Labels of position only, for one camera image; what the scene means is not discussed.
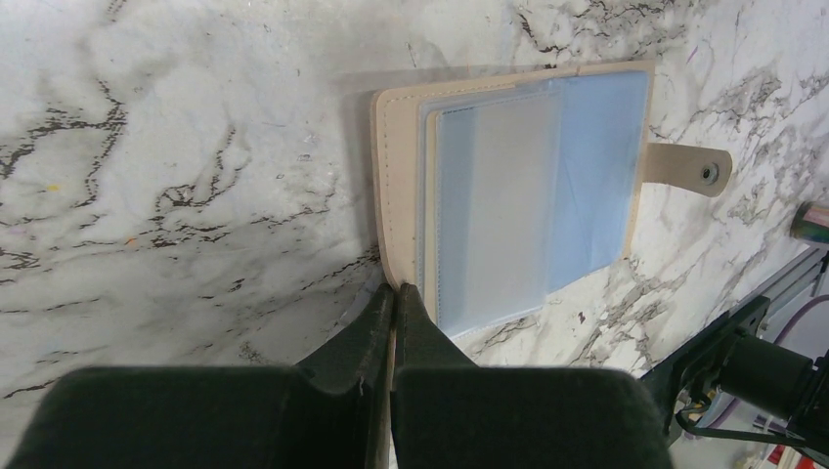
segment gray marble veining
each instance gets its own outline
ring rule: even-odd
[[[314,350],[378,282],[371,92],[525,66],[655,59],[652,140],[735,172],[715,199],[646,185],[630,260],[458,343],[644,372],[802,249],[789,219],[827,191],[827,8],[0,2],[0,458],[79,366]]]

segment purple cable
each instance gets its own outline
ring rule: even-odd
[[[786,322],[786,325],[783,326],[783,330],[781,330],[780,334],[777,335],[777,337],[774,339],[773,344],[774,345],[780,345],[783,342],[783,340],[786,338],[786,336],[789,335],[789,333],[792,331],[792,329],[795,328],[795,325],[797,325],[797,323],[803,318],[803,316],[805,316],[806,313],[809,312],[809,310],[811,310],[815,306],[823,303],[824,301],[829,301],[829,295],[815,296],[814,298],[808,300],[808,302],[806,304],[804,304],[792,316],[792,318],[789,319],[788,322]],[[725,407],[725,410],[723,410],[722,413],[720,415],[718,415],[717,418],[715,418],[713,422],[711,422],[711,425],[709,425],[706,428],[719,428],[720,425],[722,425],[722,422],[724,422],[728,417],[731,416],[732,413],[734,413],[734,410],[737,408],[737,404],[739,404],[739,400],[737,398],[731,398],[731,402],[728,403],[728,405]],[[688,435],[687,433],[685,435],[687,437],[690,437],[691,440],[696,439],[693,435]]]

